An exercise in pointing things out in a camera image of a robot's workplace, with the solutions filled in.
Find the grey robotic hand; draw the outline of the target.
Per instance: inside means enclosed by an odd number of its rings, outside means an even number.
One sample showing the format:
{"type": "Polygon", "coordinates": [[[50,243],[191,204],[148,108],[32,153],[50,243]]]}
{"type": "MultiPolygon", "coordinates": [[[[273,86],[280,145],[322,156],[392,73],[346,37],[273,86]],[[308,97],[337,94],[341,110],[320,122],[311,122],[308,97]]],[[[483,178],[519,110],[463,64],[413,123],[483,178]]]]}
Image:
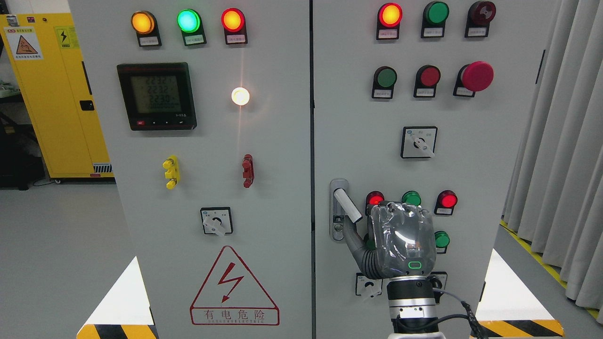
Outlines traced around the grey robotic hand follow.
{"type": "Polygon", "coordinates": [[[370,217],[374,250],[360,238],[354,224],[343,228],[345,242],[363,275],[370,279],[430,275],[437,253],[428,210],[405,202],[383,201],[371,208],[370,217]]]}

